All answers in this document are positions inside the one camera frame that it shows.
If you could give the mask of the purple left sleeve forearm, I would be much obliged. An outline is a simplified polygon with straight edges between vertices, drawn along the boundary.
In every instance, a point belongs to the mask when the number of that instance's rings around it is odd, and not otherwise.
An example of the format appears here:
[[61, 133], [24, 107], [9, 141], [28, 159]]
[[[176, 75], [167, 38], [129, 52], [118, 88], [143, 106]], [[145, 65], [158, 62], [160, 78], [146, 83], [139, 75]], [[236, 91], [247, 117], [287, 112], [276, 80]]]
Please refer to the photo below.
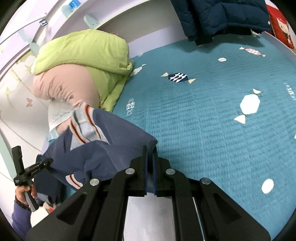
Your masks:
[[16, 233], [25, 240], [28, 231], [32, 228], [31, 225], [31, 210], [19, 202], [17, 199], [14, 203], [14, 211], [12, 214], [12, 227]]

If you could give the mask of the person left hand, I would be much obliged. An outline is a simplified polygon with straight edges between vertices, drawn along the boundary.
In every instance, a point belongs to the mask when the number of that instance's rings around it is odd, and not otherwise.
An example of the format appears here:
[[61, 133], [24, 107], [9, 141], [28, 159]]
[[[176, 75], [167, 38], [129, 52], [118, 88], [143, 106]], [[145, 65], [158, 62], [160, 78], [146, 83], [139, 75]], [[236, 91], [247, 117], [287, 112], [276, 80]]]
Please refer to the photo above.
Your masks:
[[31, 192], [31, 196], [33, 198], [36, 198], [37, 197], [37, 190], [36, 190], [36, 185], [34, 184], [34, 182], [31, 183], [30, 186], [17, 186], [16, 187], [16, 199], [22, 203], [23, 205], [29, 207], [29, 204], [26, 200], [26, 197], [25, 197], [25, 193], [26, 192]]

